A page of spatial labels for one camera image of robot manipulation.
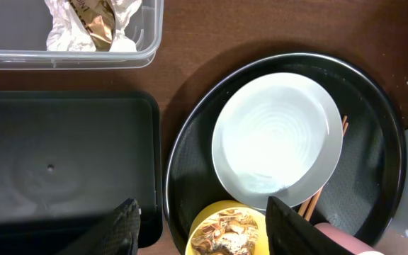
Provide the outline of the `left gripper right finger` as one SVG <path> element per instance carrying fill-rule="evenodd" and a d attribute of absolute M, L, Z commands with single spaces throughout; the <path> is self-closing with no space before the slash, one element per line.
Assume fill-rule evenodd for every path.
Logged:
<path fill-rule="evenodd" d="M 352 255 L 277 197 L 266 207 L 270 255 Z"/>

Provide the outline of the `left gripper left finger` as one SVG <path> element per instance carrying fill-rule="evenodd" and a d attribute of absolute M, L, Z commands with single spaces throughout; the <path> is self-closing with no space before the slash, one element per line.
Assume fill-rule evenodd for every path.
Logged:
<path fill-rule="evenodd" d="M 128 198 L 57 255 L 137 255 L 141 210 Z"/>

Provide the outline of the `pink plastic cup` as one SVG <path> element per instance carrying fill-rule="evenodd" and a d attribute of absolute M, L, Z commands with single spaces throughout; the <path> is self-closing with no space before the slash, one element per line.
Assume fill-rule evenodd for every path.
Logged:
<path fill-rule="evenodd" d="M 324 233 L 332 241 L 336 242 L 343 248 L 347 249 L 352 254 L 356 255 L 384 255 L 379 251 L 374 250 L 371 246 L 368 246 L 359 239 L 352 235 L 340 230 L 339 228 L 329 223 L 319 223 L 315 227 L 322 233 Z"/>

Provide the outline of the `white tissue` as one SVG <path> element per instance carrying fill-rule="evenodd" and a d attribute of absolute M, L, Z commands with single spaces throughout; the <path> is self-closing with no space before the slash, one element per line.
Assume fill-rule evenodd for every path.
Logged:
<path fill-rule="evenodd" d="M 141 0 L 109 0 L 115 12 L 115 37 L 109 52 L 134 52 L 136 45 L 125 35 L 130 18 L 142 5 Z M 49 51 L 97 52 L 69 0 L 45 0 L 52 16 L 52 30 L 46 46 Z"/>

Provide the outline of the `gold brown snack wrapper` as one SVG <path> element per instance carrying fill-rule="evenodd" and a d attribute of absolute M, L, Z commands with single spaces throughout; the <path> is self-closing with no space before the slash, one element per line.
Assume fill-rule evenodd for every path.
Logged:
<path fill-rule="evenodd" d="M 69 0 L 97 52 L 108 52 L 115 37 L 115 12 L 109 0 Z"/>

